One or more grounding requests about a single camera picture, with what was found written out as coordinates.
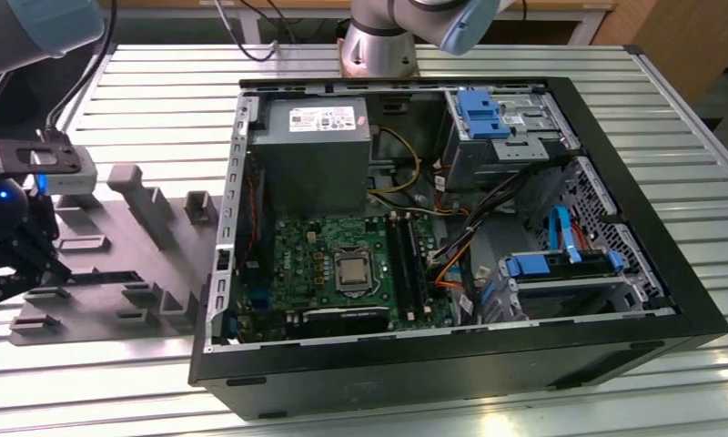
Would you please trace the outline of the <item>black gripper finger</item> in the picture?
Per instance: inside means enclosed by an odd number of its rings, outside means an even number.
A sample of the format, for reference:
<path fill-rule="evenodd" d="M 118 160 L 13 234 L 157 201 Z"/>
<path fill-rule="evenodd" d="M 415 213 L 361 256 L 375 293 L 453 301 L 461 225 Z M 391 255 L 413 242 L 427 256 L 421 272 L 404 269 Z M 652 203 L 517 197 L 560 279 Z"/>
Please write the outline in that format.
<path fill-rule="evenodd" d="M 50 197 L 28 197 L 29 215 L 32 219 L 33 245 L 40 252 L 40 265 L 57 279 L 69 279 L 70 269 L 57 258 L 53 241 L 60 237 L 60 229 L 54 216 Z"/>
<path fill-rule="evenodd" d="M 57 251 L 26 242 L 0 242 L 0 301 L 49 279 L 68 280 L 68 267 L 57 259 Z"/>

